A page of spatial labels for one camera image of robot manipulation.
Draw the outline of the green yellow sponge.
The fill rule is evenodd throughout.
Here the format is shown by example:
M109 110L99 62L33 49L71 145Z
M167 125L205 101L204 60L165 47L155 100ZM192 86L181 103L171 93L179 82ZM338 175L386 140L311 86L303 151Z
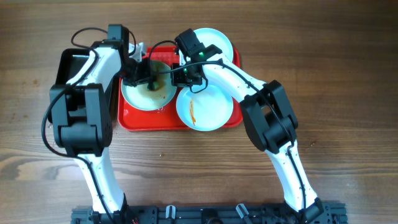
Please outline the green yellow sponge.
M163 89L167 84L168 73L151 72L150 82L147 85L149 91Z

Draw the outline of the white plate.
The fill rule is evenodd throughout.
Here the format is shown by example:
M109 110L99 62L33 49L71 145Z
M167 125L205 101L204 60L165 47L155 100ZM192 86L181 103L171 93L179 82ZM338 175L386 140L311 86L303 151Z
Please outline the white plate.
M233 45L224 35L224 33L213 29L213 28L199 28L196 30L187 29L181 34L179 34L175 41L179 48L180 65L184 65L187 60L190 60L190 56L184 56L182 49L183 47L188 47L192 49L195 44L202 43L204 48L209 47L211 44L217 46L226 55L229 61L234 59Z
M219 129L233 114L233 98L214 85L199 93L183 88L177 96L176 110L180 120L197 131Z
M177 87L171 84L169 73L155 75L158 88L149 90L148 84L141 84L136 87L127 86L122 81L121 93L124 99L133 108L142 111L154 111L167 105L177 92Z

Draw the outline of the white plate top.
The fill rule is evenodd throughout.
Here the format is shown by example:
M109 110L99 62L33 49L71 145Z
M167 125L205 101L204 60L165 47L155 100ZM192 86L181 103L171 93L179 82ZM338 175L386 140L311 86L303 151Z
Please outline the white plate top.
M224 33L213 29L213 28L199 28L196 30L187 29L181 34L179 34L175 41L179 48L180 65L184 65L187 60L190 60L190 56L184 56L182 49L183 47L188 47L192 49L195 44L202 43L204 48L209 47L211 44L217 46L226 55L229 61L234 59L233 45L224 35Z

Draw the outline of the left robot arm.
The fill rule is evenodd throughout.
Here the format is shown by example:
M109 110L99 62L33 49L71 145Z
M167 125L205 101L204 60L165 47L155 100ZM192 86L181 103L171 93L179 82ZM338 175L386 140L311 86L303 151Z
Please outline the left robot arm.
M75 211L72 223L137 223L111 165L113 137L110 94L122 79L136 87L155 89L155 78L141 58L132 32L112 24L107 37L91 46L75 44L62 52L57 79L50 89L50 104L42 120L42 139L54 154L73 159L89 187L93 205Z

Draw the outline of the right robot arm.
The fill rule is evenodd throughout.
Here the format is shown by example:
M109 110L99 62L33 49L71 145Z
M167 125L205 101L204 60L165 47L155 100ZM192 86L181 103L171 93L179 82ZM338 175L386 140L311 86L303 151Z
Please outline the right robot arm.
M233 45L224 33L187 29L174 39L180 64L171 70L172 84L191 88L214 84L239 103L246 134L265 152L277 172L285 203L298 223L310 223L323 213L298 152L297 117L284 87L264 82L233 63Z

